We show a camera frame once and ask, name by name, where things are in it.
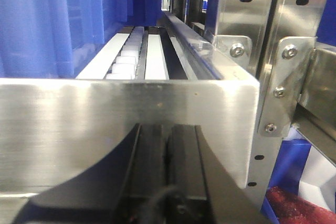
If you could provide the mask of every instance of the blue plastic crate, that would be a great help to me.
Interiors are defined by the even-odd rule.
[[[161,0],[0,0],[0,77],[73,78],[124,25],[160,14]]]

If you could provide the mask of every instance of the white roller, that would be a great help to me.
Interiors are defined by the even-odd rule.
[[[137,45],[124,45],[122,50],[137,50],[140,51],[140,46]]]
[[[139,39],[139,38],[128,38],[127,42],[136,42],[139,45],[141,45],[142,44],[142,39]]]
[[[130,38],[131,39],[139,39],[139,40],[142,40],[142,35],[141,34],[131,34],[130,35]]]
[[[127,73],[109,73],[106,75],[107,80],[132,80],[132,75]]]
[[[115,60],[116,63],[138,64],[138,58],[134,56],[118,56]]]
[[[139,51],[137,50],[121,50],[120,53],[121,56],[133,56],[133,57],[139,57]]]
[[[135,78],[135,67],[134,64],[126,64],[126,63],[114,63],[112,65],[112,73],[123,73],[130,74],[132,79]]]

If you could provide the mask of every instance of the stainless steel frame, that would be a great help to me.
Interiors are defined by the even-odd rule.
[[[336,129],[336,47],[318,43],[300,104]]]
[[[261,54],[264,61],[259,77],[259,126],[248,175],[250,185],[256,183],[256,186],[246,187],[246,193],[258,206],[263,202],[282,138],[288,134],[325,2],[274,0],[266,30],[266,47]],[[256,155],[265,158],[257,160]]]
[[[218,35],[249,37],[252,40],[252,49],[246,69],[255,75],[272,0],[248,1],[209,0],[204,36],[210,42]]]
[[[0,223],[101,160],[135,123],[200,125],[221,165],[246,185],[259,83],[176,17],[166,22],[199,65],[190,71],[221,80],[0,79]]]

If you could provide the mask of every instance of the white surface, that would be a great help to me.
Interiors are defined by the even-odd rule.
[[[148,35],[145,80],[168,80],[160,35]]]
[[[123,50],[137,50],[138,52],[140,51],[140,47],[137,45],[124,45],[122,49]]]
[[[135,65],[125,63],[114,63],[112,65],[112,73],[130,74],[132,79],[135,78]]]
[[[108,73],[106,75],[107,80],[131,80],[132,75],[127,73]]]
[[[116,63],[126,63],[136,65],[138,63],[137,57],[133,56],[118,56],[115,60]]]
[[[120,52],[120,56],[139,57],[139,51],[137,51],[137,50],[124,50],[124,49],[122,49],[121,52]]]
[[[128,34],[114,35],[76,79],[103,79],[128,36]]]
[[[334,212],[335,191],[336,168],[312,146],[301,176],[298,195]]]

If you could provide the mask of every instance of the metal bracket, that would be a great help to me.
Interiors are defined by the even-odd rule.
[[[242,68],[247,69],[252,51],[252,40],[249,37],[215,35],[212,44]]]
[[[316,37],[285,37],[278,43],[258,133],[286,137],[306,76]]]

